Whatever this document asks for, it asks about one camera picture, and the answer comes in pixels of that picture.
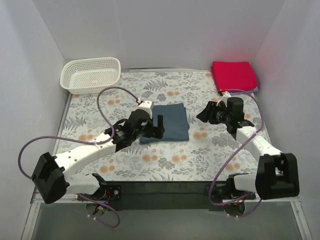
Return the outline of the dark teal t shirt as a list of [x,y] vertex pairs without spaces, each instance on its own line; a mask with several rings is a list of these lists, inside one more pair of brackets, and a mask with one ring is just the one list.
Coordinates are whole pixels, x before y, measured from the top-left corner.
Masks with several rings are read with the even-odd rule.
[[164,134],[162,139],[141,137],[139,143],[153,144],[158,142],[183,142],[189,140],[189,124],[187,112],[183,103],[155,105],[152,109],[155,117],[153,123],[157,126],[158,115],[163,115]]

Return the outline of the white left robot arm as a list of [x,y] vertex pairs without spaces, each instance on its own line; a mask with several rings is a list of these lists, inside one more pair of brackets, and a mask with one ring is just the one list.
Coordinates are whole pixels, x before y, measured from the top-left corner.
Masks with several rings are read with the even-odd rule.
[[84,194],[100,200],[108,187],[98,173],[80,177],[73,174],[102,157],[129,147],[140,137],[162,139],[164,132],[162,115],[154,121],[149,113],[137,109],[89,144],[56,155],[44,153],[39,157],[31,179],[46,204],[54,203],[66,194]]

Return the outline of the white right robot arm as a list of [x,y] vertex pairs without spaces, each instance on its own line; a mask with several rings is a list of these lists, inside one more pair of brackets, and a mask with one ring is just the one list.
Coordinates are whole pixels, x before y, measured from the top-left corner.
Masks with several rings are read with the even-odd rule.
[[224,124],[227,132],[257,161],[256,173],[235,173],[228,176],[222,188],[232,197],[245,192],[263,200],[296,197],[300,193],[298,162],[292,153],[283,153],[257,133],[254,124],[245,119],[244,101],[228,97],[220,102],[209,101],[197,119],[212,125]]

